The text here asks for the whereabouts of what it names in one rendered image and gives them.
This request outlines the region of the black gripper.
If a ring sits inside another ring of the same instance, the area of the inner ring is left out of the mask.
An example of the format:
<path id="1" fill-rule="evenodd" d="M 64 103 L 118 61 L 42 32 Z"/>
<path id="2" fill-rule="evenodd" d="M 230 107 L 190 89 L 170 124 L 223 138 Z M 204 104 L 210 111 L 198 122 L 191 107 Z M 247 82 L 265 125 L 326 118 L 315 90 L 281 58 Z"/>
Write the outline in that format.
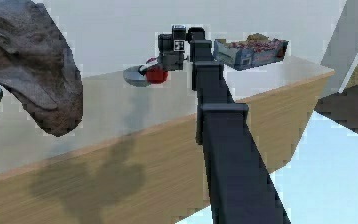
<path id="1" fill-rule="evenodd" d="M 159 63 L 143 64 L 138 68 L 141 75 L 145 75 L 148 70 L 160 68 L 165 71 L 175 71 L 183 69 L 185 52 L 185 35 L 181 34 L 160 34 L 158 36 Z"/>

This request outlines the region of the grey round dish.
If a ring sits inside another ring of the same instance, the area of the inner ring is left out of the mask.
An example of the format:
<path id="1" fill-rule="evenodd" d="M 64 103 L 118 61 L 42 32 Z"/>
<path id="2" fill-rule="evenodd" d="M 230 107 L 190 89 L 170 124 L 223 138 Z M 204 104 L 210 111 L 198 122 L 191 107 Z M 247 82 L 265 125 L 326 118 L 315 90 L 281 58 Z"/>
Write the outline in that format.
<path id="1" fill-rule="evenodd" d="M 124 80 L 134 87 L 147 87 L 150 83 L 146 77 L 140 72 L 139 66 L 132 66 L 123 71 Z"/>

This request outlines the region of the blue crate with red filling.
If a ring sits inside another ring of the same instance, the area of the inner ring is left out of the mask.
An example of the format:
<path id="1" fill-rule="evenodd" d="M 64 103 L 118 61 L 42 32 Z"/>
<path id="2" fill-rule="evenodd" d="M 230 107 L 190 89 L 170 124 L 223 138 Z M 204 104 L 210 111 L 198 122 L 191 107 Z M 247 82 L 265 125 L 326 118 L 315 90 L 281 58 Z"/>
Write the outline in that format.
<path id="1" fill-rule="evenodd" d="M 242 71 L 284 59 L 288 47 L 286 40 L 251 40 L 228 43 L 225 39 L 214 41 L 214 58 L 225 65 Z"/>

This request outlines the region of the wooden counter with pale top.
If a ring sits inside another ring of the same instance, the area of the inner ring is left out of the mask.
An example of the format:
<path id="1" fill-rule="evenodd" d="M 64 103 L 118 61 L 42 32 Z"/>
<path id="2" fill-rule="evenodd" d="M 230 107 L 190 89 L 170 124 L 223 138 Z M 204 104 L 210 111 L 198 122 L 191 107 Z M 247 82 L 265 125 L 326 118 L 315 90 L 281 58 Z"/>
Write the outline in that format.
<path id="1" fill-rule="evenodd" d="M 5 96 L 0 224 L 175 224 L 206 207 L 190 80 L 189 70 L 147 88 L 118 72 L 88 77 L 83 121 L 60 138 Z"/>

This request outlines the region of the brown green lump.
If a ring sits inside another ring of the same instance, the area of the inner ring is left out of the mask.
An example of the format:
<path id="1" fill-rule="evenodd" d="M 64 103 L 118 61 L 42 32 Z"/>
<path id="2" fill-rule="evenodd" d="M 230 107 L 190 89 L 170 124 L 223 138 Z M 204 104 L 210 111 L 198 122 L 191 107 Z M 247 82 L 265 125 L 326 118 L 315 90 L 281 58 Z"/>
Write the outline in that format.
<path id="1" fill-rule="evenodd" d="M 250 34 L 248 35 L 246 41 L 248 42 L 252 42 L 252 41 L 268 41 L 269 37 L 261 34 L 261 33 L 254 33 L 254 34 Z"/>

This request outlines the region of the grey stone bust statue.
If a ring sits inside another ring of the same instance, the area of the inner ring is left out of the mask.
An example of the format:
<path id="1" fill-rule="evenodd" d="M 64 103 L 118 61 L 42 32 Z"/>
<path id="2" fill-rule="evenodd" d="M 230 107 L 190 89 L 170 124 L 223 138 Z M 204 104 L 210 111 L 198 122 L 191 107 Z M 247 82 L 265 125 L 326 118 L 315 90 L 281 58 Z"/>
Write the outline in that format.
<path id="1" fill-rule="evenodd" d="M 80 71 L 44 4 L 0 0 L 0 85 L 48 134 L 63 136 L 82 121 Z"/>

